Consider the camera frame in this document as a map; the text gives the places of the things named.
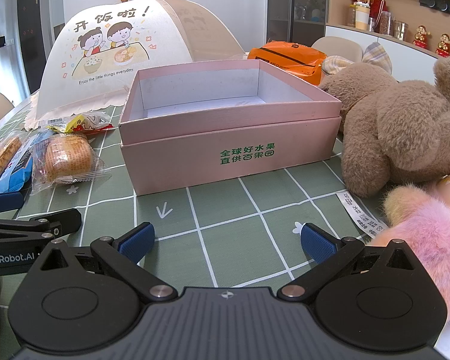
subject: pink gift box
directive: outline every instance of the pink gift box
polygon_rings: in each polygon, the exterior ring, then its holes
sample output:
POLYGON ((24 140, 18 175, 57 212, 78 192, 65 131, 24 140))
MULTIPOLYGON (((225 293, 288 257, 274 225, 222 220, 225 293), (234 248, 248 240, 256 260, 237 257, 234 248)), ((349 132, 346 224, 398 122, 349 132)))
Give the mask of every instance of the pink gift box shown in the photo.
POLYGON ((120 117, 137 195, 330 158, 341 102, 261 60, 140 70, 120 117))

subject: green checkered tablecloth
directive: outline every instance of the green checkered tablecloth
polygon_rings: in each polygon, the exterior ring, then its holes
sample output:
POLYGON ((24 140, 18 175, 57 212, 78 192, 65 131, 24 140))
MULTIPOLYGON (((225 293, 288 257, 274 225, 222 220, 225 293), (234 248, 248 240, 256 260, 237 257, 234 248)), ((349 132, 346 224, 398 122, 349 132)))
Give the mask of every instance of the green checkered tablecloth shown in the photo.
MULTIPOLYGON (((105 110, 114 125, 121 108, 105 110)), ((20 129, 25 115, 14 116, 0 136, 20 129)), ((28 220, 76 207, 83 226, 68 236, 71 246, 89 245, 104 235, 118 237, 149 221, 157 242, 141 265, 179 292, 187 285, 270 286, 276 291, 314 264, 301 249, 298 223, 313 222, 339 238, 367 237, 335 195, 345 189, 338 139, 326 161, 138 197, 120 152, 119 130, 95 134, 90 143, 111 168, 111 178, 27 196, 22 209, 1 213, 0 218, 28 220)), ((375 217, 381 215, 380 197, 358 202, 375 217)), ((0 277, 0 359, 19 348, 7 308, 23 276, 0 277)))

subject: doorway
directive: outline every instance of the doorway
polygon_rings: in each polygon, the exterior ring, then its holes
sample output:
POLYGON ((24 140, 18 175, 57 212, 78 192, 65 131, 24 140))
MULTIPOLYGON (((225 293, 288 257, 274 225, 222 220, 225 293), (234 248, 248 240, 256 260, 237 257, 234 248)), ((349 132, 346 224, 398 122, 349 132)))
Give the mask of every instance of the doorway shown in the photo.
POLYGON ((40 17, 40 0, 17 0, 18 29, 23 65, 30 93, 40 88, 47 58, 40 17))

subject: stuffed animal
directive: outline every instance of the stuffed animal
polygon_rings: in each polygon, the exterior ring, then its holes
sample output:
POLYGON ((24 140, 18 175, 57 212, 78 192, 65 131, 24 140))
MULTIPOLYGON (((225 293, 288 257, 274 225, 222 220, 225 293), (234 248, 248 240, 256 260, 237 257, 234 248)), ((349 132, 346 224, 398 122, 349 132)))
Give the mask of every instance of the stuffed animal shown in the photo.
POLYGON ((386 246, 404 239, 442 294, 450 320, 450 175, 424 190, 398 187, 385 200, 391 228, 369 245, 386 246))
POLYGON ((342 174, 360 197, 389 180, 423 182, 450 174, 450 58, 434 66, 435 85, 397 82, 381 67, 355 63, 320 88, 342 101, 342 174))

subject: glass jar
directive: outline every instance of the glass jar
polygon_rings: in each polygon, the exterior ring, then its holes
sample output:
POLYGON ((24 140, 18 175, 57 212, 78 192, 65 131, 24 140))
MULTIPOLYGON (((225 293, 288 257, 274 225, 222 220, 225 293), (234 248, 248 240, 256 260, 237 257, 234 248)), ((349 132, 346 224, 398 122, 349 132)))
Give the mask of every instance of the glass jar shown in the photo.
POLYGON ((378 33, 383 35, 394 34, 394 21, 391 12, 383 11, 380 15, 380 22, 378 25, 378 33))
POLYGON ((355 5, 350 4, 348 7, 348 18, 346 22, 348 27, 355 27, 355 5))

